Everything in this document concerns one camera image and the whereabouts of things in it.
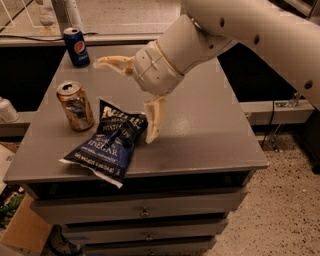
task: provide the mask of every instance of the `speckled floor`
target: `speckled floor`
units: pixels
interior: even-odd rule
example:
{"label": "speckled floor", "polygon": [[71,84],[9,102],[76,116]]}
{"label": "speckled floor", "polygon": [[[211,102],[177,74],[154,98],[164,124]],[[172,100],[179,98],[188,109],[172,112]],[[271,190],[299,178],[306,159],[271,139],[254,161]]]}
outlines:
{"label": "speckled floor", "polygon": [[[282,133],[278,153],[264,143],[269,168],[252,177],[248,195],[204,256],[320,255],[320,175],[297,134]],[[54,254],[46,248],[44,255]]]}

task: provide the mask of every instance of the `blue chip bag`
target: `blue chip bag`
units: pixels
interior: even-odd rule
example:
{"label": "blue chip bag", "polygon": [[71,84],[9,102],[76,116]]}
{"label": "blue chip bag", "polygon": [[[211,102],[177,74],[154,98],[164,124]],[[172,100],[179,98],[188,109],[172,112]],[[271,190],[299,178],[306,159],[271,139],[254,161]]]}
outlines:
{"label": "blue chip bag", "polygon": [[60,161],[87,167],[98,177],[120,188],[134,143],[147,126],[143,113],[126,113],[100,99],[100,121],[96,133]]}

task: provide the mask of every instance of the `beer can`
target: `beer can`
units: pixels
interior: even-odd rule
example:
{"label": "beer can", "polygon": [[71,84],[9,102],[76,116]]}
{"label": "beer can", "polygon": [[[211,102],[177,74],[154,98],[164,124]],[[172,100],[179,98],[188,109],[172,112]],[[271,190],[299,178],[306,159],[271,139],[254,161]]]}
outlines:
{"label": "beer can", "polygon": [[90,103],[80,83],[63,82],[57,88],[57,97],[73,130],[84,131],[94,124]]}
{"label": "beer can", "polygon": [[90,58],[82,32],[77,28],[67,28],[63,32],[63,39],[72,64],[76,67],[89,65]]}

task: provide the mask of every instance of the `blue soda can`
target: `blue soda can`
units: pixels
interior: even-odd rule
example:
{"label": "blue soda can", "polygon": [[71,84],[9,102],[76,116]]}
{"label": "blue soda can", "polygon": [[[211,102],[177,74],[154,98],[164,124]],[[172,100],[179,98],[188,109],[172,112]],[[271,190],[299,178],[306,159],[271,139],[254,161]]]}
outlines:
{"label": "blue soda can", "polygon": [[89,65],[90,58],[82,32],[77,28],[67,28],[63,31],[63,39],[73,65],[76,67]]}

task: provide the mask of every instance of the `drawer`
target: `drawer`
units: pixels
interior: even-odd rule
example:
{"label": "drawer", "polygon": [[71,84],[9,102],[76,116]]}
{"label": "drawer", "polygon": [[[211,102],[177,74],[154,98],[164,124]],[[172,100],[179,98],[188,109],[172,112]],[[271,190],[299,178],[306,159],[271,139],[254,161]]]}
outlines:
{"label": "drawer", "polygon": [[226,225],[225,218],[208,214],[97,223],[95,226],[80,225],[65,228],[63,235],[70,242],[81,245],[123,241],[151,242],[168,238],[215,236]]}
{"label": "drawer", "polygon": [[35,201],[31,208],[49,224],[87,223],[235,210],[245,188]]}
{"label": "drawer", "polygon": [[162,240],[151,243],[115,243],[110,245],[84,246],[87,256],[177,256],[202,255],[215,244],[215,238],[189,238]]}

